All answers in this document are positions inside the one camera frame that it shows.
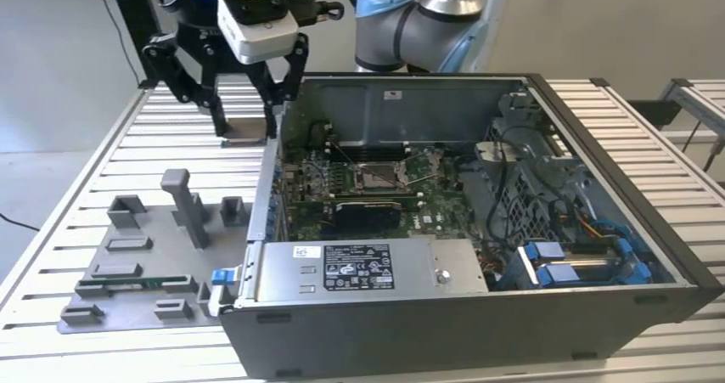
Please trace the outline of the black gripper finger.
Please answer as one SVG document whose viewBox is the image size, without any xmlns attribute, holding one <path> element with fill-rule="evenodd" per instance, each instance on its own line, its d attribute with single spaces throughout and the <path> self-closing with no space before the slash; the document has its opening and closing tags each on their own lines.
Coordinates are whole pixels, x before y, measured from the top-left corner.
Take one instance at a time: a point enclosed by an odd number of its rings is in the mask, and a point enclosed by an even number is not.
<svg viewBox="0 0 725 383">
<path fill-rule="evenodd" d="M 216 71 L 201 77 L 197 82 L 177 58 L 177 40 L 175 34 L 156 34 L 143 48 L 143 55 L 155 70 L 156 77 L 165 83 L 172 95 L 181 104 L 193 103 L 200 113 L 211 116 L 215 135 L 223 137 L 229 131 L 223 102 L 216 90 Z"/>
<path fill-rule="evenodd" d="M 280 82 L 275 81 L 265 61 L 247 66 L 247 76 L 264 103 L 263 112 L 268 138 L 276 138 L 277 136 L 273 108 L 277 105 L 283 105 L 285 101 L 293 101 L 299 96 L 308 54 L 308 36 L 304 33 L 299 33 L 292 51 L 283 57 L 288 62 L 289 68 Z"/>
</svg>

